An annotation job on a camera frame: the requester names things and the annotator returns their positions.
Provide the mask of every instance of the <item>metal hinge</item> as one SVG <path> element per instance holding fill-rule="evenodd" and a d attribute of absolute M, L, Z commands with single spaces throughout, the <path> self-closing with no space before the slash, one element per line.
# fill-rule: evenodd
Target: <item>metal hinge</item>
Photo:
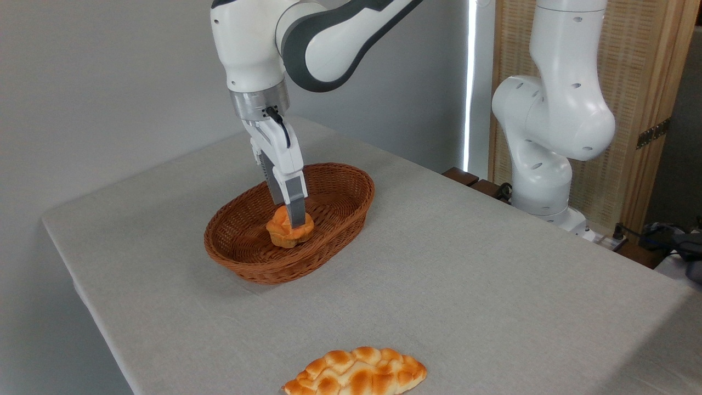
<path fill-rule="evenodd" d="M 645 147 L 646 145 L 649 145 L 653 140 L 656 140 L 658 137 L 661 137 L 662 135 L 668 133 L 669 128 L 670 118 L 641 133 L 639 135 L 639 141 L 638 143 L 636 143 L 636 149 L 638 150 L 641 147 Z"/>

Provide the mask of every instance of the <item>bread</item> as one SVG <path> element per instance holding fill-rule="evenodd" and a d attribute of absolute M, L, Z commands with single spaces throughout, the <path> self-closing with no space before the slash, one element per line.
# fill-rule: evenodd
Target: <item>bread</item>
<path fill-rule="evenodd" d="M 398 395 L 427 377 L 427 369 L 392 349 L 330 351 L 283 386 L 288 395 Z"/>
<path fill-rule="evenodd" d="M 270 233 L 270 241 L 278 247 L 292 248 L 300 242 L 305 242 L 312 237 L 314 221 L 312 217 L 305 213 L 305 224 L 292 229 L 288 209 L 285 205 L 278 207 L 273 214 L 273 218 L 265 226 Z"/>

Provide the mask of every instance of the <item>black cable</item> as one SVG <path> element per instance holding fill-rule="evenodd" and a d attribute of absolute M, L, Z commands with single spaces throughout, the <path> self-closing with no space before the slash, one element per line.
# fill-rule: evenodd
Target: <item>black cable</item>
<path fill-rule="evenodd" d="M 683 227 L 680 226 L 680 225 L 676 225 L 676 224 L 662 224 L 662 223 L 660 223 L 660 222 L 653 222 L 652 224 L 644 225 L 644 231 L 645 231 L 645 232 L 643 233 L 644 236 L 653 235 L 653 234 L 660 233 L 660 232 L 663 232 L 663 231 L 673 231 L 673 232 L 675 232 L 675 231 L 681 231 L 681 232 L 683 232 L 683 233 L 687 233 L 687 232 L 685 232 L 685 230 L 683 229 Z"/>
<path fill-rule="evenodd" d="M 641 238 L 641 239 L 643 239 L 643 240 L 646 240 L 647 242 L 650 242 L 651 244 L 660 245 L 661 247 L 666 247 L 666 248 L 668 248 L 669 250 L 675 250 L 675 251 L 679 251 L 679 252 L 684 252 L 684 253 L 686 253 L 686 254 L 692 254 L 692 255 L 694 255 L 694 256 L 697 256 L 697 255 L 700 254 L 699 251 L 687 250 L 687 249 L 685 249 L 685 248 L 676 247 L 676 246 L 670 245 L 670 244 L 668 244 L 668 243 L 659 242 L 659 241 L 653 240 L 653 239 L 651 239 L 651 238 L 648 238 L 648 237 L 642 235 L 641 233 L 638 233 L 638 232 L 636 232 L 636 231 L 632 231 L 631 229 L 629 229 L 629 228 L 627 228 L 626 226 L 624 226 L 621 222 L 618 223 L 618 224 L 616 224 L 616 226 L 622 228 L 623 230 L 625 230 L 625 231 L 627 231 L 627 232 L 633 234 L 634 236 L 636 236 L 636 237 L 638 237 L 638 238 Z M 694 241 L 686 241 L 686 242 L 689 243 L 689 244 L 694 244 L 694 245 L 702 245 L 702 243 L 694 242 Z"/>
<path fill-rule="evenodd" d="M 278 113 L 278 110 L 276 110 L 273 107 L 266 107 L 265 113 L 271 117 L 280 127 L 283 128 L 283 133 L 285 134 L 285 142 L 286 142 L 286 148 L 290 148 L 290 135 L 288 135 L 288 129 L 285 127 L 285 123 L 283 123 L 283 117 L 280 116 Z"/>

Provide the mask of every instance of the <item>power strip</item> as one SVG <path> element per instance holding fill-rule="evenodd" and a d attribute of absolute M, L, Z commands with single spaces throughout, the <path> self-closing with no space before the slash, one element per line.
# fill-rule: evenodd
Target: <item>power strip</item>
<path fill-rule="evenodd" d="M 595 238 L 595 244 L 607 248 L 610 251 L 617 251 L 619 248 L 624 244 L 624 242 L 627 240 L 626 236 L 622 237 L 621 239 L 615 239 L 611 235 L 600 235 L 597 234 L 599 239 Z"/>

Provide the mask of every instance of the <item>basket rim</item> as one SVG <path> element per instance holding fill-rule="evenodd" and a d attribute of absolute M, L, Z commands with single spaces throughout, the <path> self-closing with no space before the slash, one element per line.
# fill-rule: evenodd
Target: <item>basket rim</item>
<path fill-rule="evenodd" d="M 302 259 L 306 259 L 308 257 L 314 256 L 315 252 L 319 249 L 317 244 L 321 244 L 322 240 L 330 240 L 334 237 L 336 237 L 340 232 L 342 232 L 344 229 L 346 229 L 350 224 L 353 222 L 357 221 L 360 217 L 366 216 L 369 207 L 371 206 L 373 199 L 375 198 L 375 183 L 373 182 L 373 179 L 366 173 L 365 171 L 354 167 L 350 164 L 343 164 L 343 163 L 336 163 L 336 162 L 322 162 L 322 163 L 314 163 L 314 164 L 307 164 L 303 167 L 304 170 L 309 170 L 309 169 L 315 169 L 315 168 L 329 168 L 329 167 L 335 167 L 338 169 L 344 169 L 345 171 L 352 171 L 356 173 L 360 178 L 364 179 L 366 181 L 366 184 L 368 185 L 368 198 L 363 201 L 363 203 L 356 208 L 355 211 L 351 215 L 349 215 L 344 222 L 340 223 L 338 226 L 334 228 L 332 232 L 329 232 L 326 234 L 326 237 L 324 239 L 318 239 L 315 240 L 313 243 L 310 243 L 307 241 L 305 244 L 309 246 L 309 248 L 302 248 L 302 249 L 295 249 L 295 251 L 292 251 L 290 255 L 285 257 L 285 261 L 289 262 L 295 262 L 295 261 L 300 261 Z M 212 260 L 218 262 L 219 264 L 225 265 L 227 267 L 246 267 L 246 268 L 251 268 L 252 266 L 256 266 L 260 268 L 260 272 L 266 272 L 266 270 L 270 270 L 271 268 L 280 268 L 281 266 L 281 259 L 277 260 L 272 260 L 272 261 L 265 261 L 265 262 L 242 262 L 242 261 L 235 261 L 231 258 L 225 257 L 223 254 L 219 253 L 219 251 L 214 247 L 213 243 L 213 235 L 215 232 L 215 229 L 219 226 L 221 221 L 226 217 L 226 214 L 232 209 L 232 206 L 234 203 L 242 198 L 245 197 L 247 193 L 250 193 L 256 188 L 268 188 L 267 184 L 265 181 L 257 184 L 256 186 L 248 189 L 241 195 L 235 197 L 233 200 L 229 201 L 226 205 L 222 206 L 210 219 L 210 221 L 207 224 L 207 227 L 205 228 L 205 234 L 204 234 L 204 247 L 205 250 L 207 251 L 208 255 Z"/>

